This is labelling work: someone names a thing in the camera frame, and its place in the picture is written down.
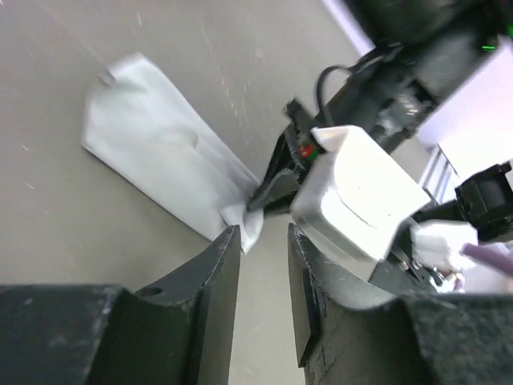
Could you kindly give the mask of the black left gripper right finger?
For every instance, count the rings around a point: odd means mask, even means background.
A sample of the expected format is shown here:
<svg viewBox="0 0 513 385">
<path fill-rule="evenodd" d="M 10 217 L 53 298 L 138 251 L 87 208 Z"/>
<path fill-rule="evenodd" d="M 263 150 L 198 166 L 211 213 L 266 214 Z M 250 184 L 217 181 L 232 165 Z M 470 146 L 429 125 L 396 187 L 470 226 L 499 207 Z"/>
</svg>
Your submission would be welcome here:
<svg viewBox="0 0 513 385">
<path fill-rule="evenodd" d="M 308 384 L 509 384 L 509 294 L 396 296 L 288 228 L 299 367 Z"/>
</svg>

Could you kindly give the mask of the white underwear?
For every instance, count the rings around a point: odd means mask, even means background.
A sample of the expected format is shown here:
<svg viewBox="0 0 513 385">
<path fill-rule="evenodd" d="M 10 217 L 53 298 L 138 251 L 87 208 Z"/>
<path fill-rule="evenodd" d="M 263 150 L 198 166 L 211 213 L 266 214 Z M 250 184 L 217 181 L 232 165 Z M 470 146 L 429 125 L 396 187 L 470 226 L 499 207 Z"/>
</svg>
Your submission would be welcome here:
<svg viewBox="0 0 513 385">
<path fill-rule="evenodd" d="M 260 237 L 264 214 L 247 209 L 259 181 L 140 53 L 110 65 L 91 89 L 83 147 L 208 240 L 238 225 L 247 253 Z"/>
</svg>

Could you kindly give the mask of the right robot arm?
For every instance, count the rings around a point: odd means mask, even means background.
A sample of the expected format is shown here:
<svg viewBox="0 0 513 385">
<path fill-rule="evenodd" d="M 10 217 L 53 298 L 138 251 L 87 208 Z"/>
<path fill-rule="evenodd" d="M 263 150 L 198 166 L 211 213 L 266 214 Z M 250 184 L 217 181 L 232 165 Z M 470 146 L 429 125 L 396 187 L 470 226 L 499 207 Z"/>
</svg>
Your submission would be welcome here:
<svg viewBox="0 0 513 385">
<path fill-rule="evenodd" d="M 347 10 L 372 49 L 354 65 L 331 65 L 318 76 L 311 114 L 297 99 L 284 112 L 279 136 L 261 185 L 248 200 L 251 211 L 289 211 L 321 154 L 313 128 L 355 125 L 386 152 L 415 136 L 421 125 L 487 58 L 486 43 L 508 33 L 512 12 L 505 1 L 348 1 Z M 327 98 L 325 86 L 338 70 L 345 84 Z"/>
</svg>

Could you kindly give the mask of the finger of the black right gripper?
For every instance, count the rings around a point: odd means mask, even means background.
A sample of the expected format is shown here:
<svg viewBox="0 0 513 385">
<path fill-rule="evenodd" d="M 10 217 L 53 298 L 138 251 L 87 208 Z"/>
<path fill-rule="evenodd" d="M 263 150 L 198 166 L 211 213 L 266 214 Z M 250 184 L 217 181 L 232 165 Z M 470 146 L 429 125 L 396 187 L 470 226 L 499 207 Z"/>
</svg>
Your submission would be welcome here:
<svg viewBox="0 0 513 385">
<path fill-rule="evenodd" d="M 249 211 L 264 209 L 295 193 L 299 186 L 298 175 L 289 168 L 282 169 L 262 182 L 249 199 L 247 209 Z"/>
</svg>

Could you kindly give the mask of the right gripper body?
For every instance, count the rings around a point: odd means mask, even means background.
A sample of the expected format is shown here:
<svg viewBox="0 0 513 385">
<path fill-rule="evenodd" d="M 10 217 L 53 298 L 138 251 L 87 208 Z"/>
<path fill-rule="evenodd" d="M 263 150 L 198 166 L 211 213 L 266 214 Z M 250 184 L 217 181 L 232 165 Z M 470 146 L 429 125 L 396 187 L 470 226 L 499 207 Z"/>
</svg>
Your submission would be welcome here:
<svg viewBox="0 0 513 385">
<path fill-rule="evenodd" d="M 290 122 L 278 137 L 263 181 L 289 168 L 298 175 L 300 189 L 315 158 L 324 153 L 313 138 L 312 128 L 355 125 L 391 153 L 416 133 L 436 106 L 418 80 L 414 65 L 408 50 L 396 46 L 374 49 L 352 67 L 332 65 L 324 69 L 314 88 L 316 115 L 298 99 L 285 105 Z M 299 189 L 265 207 L 264 213 L 289 213 Z"/>
</svg>

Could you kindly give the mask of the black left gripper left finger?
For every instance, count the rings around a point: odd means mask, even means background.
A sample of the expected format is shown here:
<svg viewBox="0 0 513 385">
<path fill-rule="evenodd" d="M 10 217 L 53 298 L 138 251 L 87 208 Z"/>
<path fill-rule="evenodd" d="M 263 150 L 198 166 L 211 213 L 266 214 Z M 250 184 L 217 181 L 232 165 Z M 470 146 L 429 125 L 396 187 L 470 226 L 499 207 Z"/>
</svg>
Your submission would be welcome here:
<svg viewBox="0 0 513 385">
<path fill-rule="evenodd" d="M 1 288 L 4 384 L 226 384 L 240 230 L 136 292 L 120 285 Z"/>
</svg>

